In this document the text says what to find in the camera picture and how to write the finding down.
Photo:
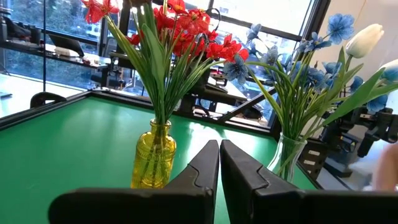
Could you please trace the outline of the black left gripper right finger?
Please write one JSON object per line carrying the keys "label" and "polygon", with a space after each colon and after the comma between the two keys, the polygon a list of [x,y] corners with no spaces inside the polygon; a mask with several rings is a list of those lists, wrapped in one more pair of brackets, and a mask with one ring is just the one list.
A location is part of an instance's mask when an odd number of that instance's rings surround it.
{"label": "black left gripper right finger", "polygon": [[301,190],[230,140],[221,142],[220,161],[231,223],[397,224],[396,193]]}

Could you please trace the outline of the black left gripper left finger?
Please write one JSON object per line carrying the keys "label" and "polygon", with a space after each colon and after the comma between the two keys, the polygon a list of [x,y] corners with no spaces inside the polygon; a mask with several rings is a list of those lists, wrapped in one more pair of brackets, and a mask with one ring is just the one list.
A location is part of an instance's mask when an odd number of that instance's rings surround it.
{"label": "black left gripper left finger", "polygon": [[220,149],[208,141],[162,189],[80,188],[59,195],[50,223],[213,223]]}

